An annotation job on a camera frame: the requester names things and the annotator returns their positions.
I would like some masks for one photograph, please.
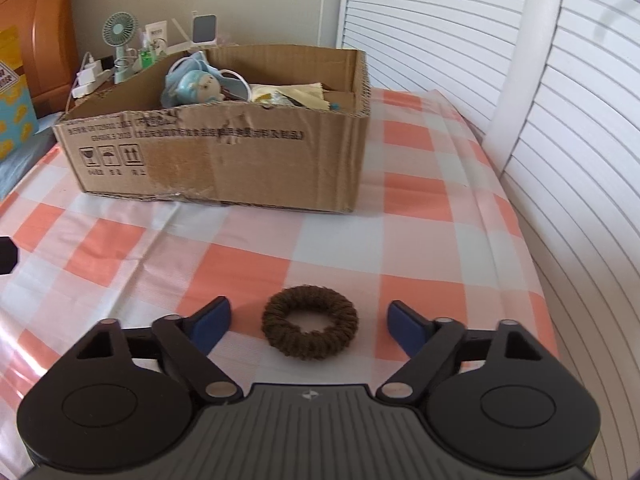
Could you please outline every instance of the checkered tablecloth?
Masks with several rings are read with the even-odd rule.
[[[105,317],[148,326],[229,297],[232,331],[211,357],[245,391],[254,381],[377,387],[405,360],[385,327],[396,299],[472,328],[517,319],[555,351],[516,216],[462,117],[437,92],[374,90],[371,107],[351,215],[100,198],[50,152],[0,205],[0,235],[21,254],[0,276],[0,474],[30,465],[20,399]],[[358,309],[358,335],[336,358],[286,358],[260,332],[268,298],[303,283]]]

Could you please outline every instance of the brown hair tie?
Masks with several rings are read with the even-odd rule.
[[[327,314],[333,321],[322,332],[302,332],[287,320],[294,310]],[[324,286],[301,285],[275,294],[262,314],[262,331],[269,343],[284,355],[302,360],[322,360],[347,348],[358,331],[353,303]]]

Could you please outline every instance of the triangular cutout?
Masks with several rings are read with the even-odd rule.
[[[100,332],[78,354],[78,359],[95,359],[113,356],[109,332]]]
[[[536,352],[520,332],[511,332],[507,337],[507,359],[524,359],[527,361],[540,361],[542,357]]]

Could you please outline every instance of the cardboard box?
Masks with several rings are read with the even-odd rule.
[[[352,211],[369,123],[365,55],[294,45],[213,48],[249,83],[321,82],[338,111],[221,102],[162,109],[175,54],[54,126],[85,192],[139,200]]]

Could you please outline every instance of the louvered closet door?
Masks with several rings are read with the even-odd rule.
[[[599,479],[640,467],[640,4],[562,0],[502,178],[562,360],[596,397]]]
[[[372,84],[438,89],[482,135],[509,68],[524,0],[346,0],[344,47],[364,50]]]

